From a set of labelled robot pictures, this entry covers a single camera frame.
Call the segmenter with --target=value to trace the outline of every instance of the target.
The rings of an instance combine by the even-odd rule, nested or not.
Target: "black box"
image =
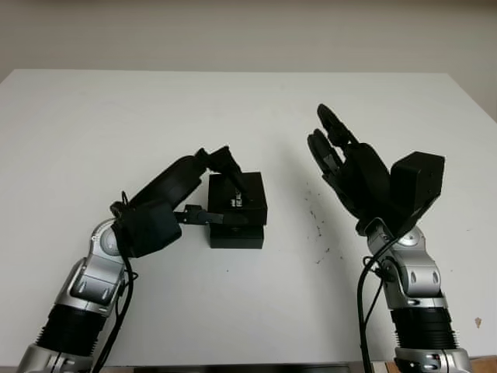
[[[242,198],[235,186],[224,175],[209,178],[207,210],[216,214],[242,214],[247,225],[210,225],[210,247],[231,249],[261,249],[264,242],[263,226],[267,222],[267,203],[261,173],[242,173],[248,199]]]

